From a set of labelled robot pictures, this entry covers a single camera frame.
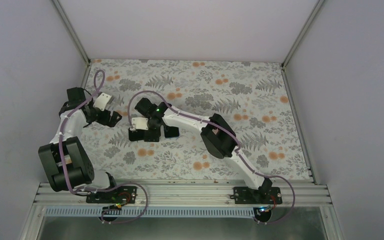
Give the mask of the black phone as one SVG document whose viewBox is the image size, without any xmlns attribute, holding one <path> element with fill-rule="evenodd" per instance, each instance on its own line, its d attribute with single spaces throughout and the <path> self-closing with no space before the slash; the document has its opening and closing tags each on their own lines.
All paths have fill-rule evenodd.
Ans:
<svg viewBox="0 0 384 240">
<path fill-rule="evenodd" d="M 149 130 L 128 130 L 128 139 L 131 142 L 144 141 L 144 142 L 159 142 L 161 137 L 160 129 Z"/>
</svg>

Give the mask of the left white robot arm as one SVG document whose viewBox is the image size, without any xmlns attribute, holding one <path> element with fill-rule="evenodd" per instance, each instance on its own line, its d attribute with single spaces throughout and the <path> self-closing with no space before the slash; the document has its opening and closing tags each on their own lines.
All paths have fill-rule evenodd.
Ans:
<svg viewBox="0 0 384 240">
<path fill-rule="evenodd" d="M 47 180 L 55 192 L 99 190 L 99 196 L 111 203 L 119 197 L 114 177 L 102 170 L 95 170 L 80 138 L 84 127 L 98 123 L 114 127 L 122 116 L 110 111 L 113 96 L 100 92 L 96 98 L 87 98 L 87 91 L 73 87 L 67 91 L 68 100 L 59 111 L 60 124 L 49 144 L 38 149 L 38 156 Z"/>
</svg>

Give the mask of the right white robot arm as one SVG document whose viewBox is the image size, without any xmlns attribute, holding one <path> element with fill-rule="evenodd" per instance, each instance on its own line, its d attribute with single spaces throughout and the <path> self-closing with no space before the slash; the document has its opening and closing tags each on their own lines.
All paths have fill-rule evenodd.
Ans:
<svg viewBox="0 0 384 240">
<path fill-rule="evenodd" d="M 206 150 L 213 157 L 227 161 L 242 176 L 254 202 L 262 204 L 269 199 L 272 181 L 256 172 L 243 154 L 235 132 L 221 115 L 196 115 L 165 101 L 156 105 L 145 97 L 136 104 L 135 110 L 141 116 L 129 119 L 131 142 L 159 142 L 162 134 L 167 139 L 176 138 L 180 129 L 197 131 Z"/>
</svg>

